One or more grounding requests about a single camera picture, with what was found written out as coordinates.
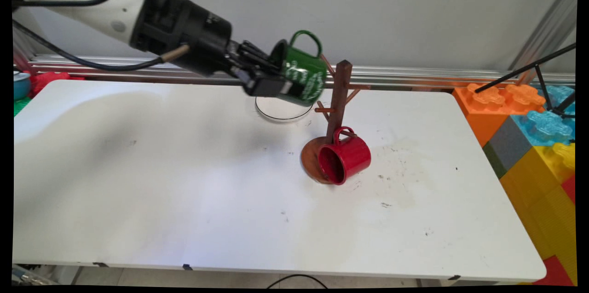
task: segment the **red lego block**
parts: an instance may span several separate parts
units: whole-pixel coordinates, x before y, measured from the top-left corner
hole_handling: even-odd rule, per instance
[[[534,282],[534,285],[574,286],[556,255],[545,259],[544,265],[546,266],[546,277]]]
[[[566,182],[562,183],[562,189],[566,192],[566,195],[570,197],[573,204],[575,204],[575,176],[573,174]]]

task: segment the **red mug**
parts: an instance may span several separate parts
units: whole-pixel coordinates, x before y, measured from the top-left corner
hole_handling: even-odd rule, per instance
[[[318,162],[321,171],[332,184],[341,185],[348,177],[366,169],[370,165],[370,149],[360,137],[347,137],[339,140],[343,130],[352,129],[341,126],[333,132],[333,144],[324,144],[319,148]]]

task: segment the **white table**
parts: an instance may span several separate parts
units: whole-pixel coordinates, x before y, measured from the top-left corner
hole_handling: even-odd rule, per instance
[[[372,165],[343,186],[313,182],[300,164],[326,125],[312,112],[266,121],[235,86],[54,81],[14,119],[12,260],[545,276],[450,94],[360,92],[344,125]]]

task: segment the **green mug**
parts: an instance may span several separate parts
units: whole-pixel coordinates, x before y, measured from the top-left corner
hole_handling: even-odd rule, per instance
[[[317,44],[317,55],[312,56],[294,48],[299,35],[306,34]],[[328,76],[328,65],[321,59],[321,43],[311,32],[301,30],[293,35],[290,43],[280,40],[270,58],[280,65],[280,74],[292,83],[288,92],[278,95],[278,98],[301,106],[312,106],[325,86]]]

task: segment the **mug handle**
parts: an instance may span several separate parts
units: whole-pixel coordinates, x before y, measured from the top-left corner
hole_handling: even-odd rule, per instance
[[[339,146],[339,134],[341,133],[341,131],[343,130],[349,130],[350,133],[354,133],[354,130],[352,130],[351,128],[347,127],[347,126],[341,126],[339,128],[337,128],[334,132],[333,132],[333,143],[336,146]]]
[[[293,34],[293,37],[290,38],[290,46],[293,46],[295,44],[295,39],[297,39],[297,37],[299,37],[299,35],[301,35],[301,34],[306,34],[309,37],[311,37],[311,39],[313,39],[313,41],[315,41],[315,43],[317,44],[317,56],[315,58],[320,58],[321,52],[323,51],[323,48],[321,46],[321,42],[319,41],[319,39],[316,35],[307,31],[306,29],[301,29],[301,31],[297,31],[297,33]]]

